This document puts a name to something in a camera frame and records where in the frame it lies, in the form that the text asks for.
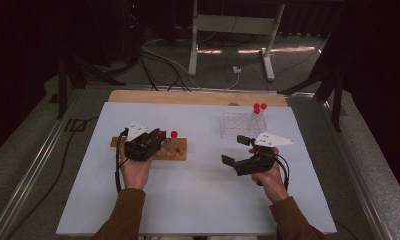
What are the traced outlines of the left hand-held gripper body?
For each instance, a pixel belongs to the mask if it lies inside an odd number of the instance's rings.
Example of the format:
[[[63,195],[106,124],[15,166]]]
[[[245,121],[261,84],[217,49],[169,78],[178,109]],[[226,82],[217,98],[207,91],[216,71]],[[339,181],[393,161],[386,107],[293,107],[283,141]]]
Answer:
[[[144,162],[161,149],[159,136],[150,140],[150,132],[146,126],[131,122],[126,140],[124,141],[125,156],[131,160]]]

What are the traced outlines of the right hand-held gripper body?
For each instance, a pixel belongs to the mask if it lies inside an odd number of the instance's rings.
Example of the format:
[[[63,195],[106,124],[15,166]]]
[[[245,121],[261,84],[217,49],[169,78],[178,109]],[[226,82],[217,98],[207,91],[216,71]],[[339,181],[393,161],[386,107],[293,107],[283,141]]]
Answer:
[[[293,144],[293,141],[268,132],[260,133],[254,138],[253,155],[246,160],[236,161],[234,169],[239,176],[250,175],[255,173],[263,173],[270,170],[275,162],[277,162],[283,173],[288,176],[290,168],[287,161],[274,152],[274,148],[282,145]]]

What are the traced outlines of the wooden test tube rack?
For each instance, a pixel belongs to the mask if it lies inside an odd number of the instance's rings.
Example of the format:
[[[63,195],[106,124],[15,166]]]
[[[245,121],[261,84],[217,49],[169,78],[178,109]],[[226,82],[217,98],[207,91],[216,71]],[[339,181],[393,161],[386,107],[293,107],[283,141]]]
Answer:
[[[111,147],[119,149],[119,144],[124,143],[125,137],[113,137],[110,143]],[[161,148],[155,155],[151,157],[154,160],[181,160],[185,161],[187,158],[187,139],[178,138],[176,150],[171,150],[171,138],[166,138],[166,144],[164,148]]]

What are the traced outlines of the clear plastic test tube rack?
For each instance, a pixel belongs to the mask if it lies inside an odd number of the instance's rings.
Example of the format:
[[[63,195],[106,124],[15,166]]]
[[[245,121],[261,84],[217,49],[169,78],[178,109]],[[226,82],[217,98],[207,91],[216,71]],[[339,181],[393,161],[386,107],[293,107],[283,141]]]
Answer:
[[[220,125],[222,139],[236,139],[238,135],[257,137],[267,131],[267,124],[261,114],[250,112],[224,111]]]

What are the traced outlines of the person's right hand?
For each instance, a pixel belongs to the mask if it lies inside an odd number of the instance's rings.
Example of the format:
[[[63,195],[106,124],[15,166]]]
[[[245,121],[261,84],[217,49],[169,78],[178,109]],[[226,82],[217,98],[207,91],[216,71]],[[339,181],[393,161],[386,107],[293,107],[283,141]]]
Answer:
[[[266,172],[252,174],[251,179],[256,184],[262,185],[265,195],[272,204],[289,197],[287,190],[284,187],[279,164],[277,162],[275,162],[272,168]]]

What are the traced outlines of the person's left hand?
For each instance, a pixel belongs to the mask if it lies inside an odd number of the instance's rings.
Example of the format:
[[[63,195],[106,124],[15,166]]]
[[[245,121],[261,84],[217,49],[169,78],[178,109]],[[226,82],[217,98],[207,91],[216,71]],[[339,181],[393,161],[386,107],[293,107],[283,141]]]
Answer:
[[[124,143],[119,149],[119,170],[123,176],[126,188],[143,190],[147,184],[152,158],[144,162],[131,160],[125,156]]]

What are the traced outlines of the white table sheet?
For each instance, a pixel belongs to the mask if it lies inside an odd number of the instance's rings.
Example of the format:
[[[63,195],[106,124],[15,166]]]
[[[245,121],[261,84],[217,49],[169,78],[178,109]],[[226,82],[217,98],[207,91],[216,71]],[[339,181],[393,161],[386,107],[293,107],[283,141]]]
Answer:
[[[276,224],[263,190],[224,165],[248,148],[221,136],[224,106],[104,104],[57,227],[60,235],[89,236],[109,218],[117,198],[110,142],[131,122],[175,130],[188,141],[184,161],[152,163],[140,232],[143,235],[270,235]]]

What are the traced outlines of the black angled stand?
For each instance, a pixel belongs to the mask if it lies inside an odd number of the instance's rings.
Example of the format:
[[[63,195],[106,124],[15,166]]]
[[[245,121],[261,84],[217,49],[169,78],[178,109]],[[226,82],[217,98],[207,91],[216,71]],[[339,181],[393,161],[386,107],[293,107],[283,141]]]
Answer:
[[[292,95],[301,89],[316,82],[320,82],[314,98],[318,102],[327,101],[333,95],[331,121],[334,128],[340,132],[341,99],[344,74],[346,72],[346,54],[343,45],[339,45],[337,38],[332,34],[322,49],[321,55],[316,60],[308,78],[288,89],[278,90],[278,94]]]

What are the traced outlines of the black tripod stand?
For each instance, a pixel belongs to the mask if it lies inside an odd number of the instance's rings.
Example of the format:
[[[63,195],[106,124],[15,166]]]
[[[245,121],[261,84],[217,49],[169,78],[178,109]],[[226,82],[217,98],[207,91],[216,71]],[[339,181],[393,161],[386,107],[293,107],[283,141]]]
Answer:
[[[94,76],[99,77],[101,80],[104,80],[106,83],[115,86],[123,86],[124,83],[117,81],[107,75],[106,73],[101,72],[91,64],[84,61],[79,56],[70,53],[64,52],[59,53],[57,55],[57,63],[58,63],[58,119],[62,119],[65,112],[68,108],[68,99],[67,99],[67,80],[70,80],[73,86],[77,89],[84,89],[87,81],[82,73],[82,70],[87,70],[89,73],[92,73]]]

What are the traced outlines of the dark equipment rack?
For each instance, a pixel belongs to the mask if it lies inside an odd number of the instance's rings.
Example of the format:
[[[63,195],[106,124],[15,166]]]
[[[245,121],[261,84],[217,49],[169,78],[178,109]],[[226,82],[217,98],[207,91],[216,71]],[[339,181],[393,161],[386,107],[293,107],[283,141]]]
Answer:
[[[142,3],[141,0],[121,0],[121,5],[124,21],[121,59],[131,65],[138,58],[144,35]]]

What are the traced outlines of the white metal stand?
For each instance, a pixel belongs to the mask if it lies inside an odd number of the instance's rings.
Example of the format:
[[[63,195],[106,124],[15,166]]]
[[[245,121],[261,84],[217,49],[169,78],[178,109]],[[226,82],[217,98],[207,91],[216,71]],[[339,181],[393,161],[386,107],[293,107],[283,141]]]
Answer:
[[[189,58],[188,74],[195,76],[197,72],[197,33],[199,31],[240,33],[267,35],[269,42],[266,48],[260,49],[261,58],[268,81],[275,80],[275,73],[271,62],[271,50],[278,32],[281,18],[285,9],[284,4],[279,4],[276,15],[271,18],[256,18],[227,15],[206,15],[198,13],[198,0],[193,0],[192,15],[192,44]]]

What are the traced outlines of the aluminium frame rail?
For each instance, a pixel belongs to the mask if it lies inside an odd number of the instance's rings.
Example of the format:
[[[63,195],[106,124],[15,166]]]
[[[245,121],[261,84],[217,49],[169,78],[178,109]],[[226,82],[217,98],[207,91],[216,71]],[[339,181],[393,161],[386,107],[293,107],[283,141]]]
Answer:
[[[319,102],[319,108],[322,112],[325,122],[329,125],[338,154],[345,165],[350,182],[355,190],[376,240],[393,240],[386,225],[382,222],[381,216],[370,197],[365,181],[360,173],[360,170],[357,168],[356,161],[349,150],[347,143],[345,142],[343,134],[338,132],[333,126],[332,111],[329,104],[327,102]]]
[[[68,109],[64,111],[61,119],[54,119],[54,124],[48,131],[48,135],[37,151],[36,156],[26,168],[16,187],[10,195],[0,214],[0,240],[5,240],[10,232],[13,222],[20,212],[24,202],[31,192],[39,174],[54,149],[66,122],[69,119],[69,112],[82,96],[82,90],[75,90],[70,97]]]

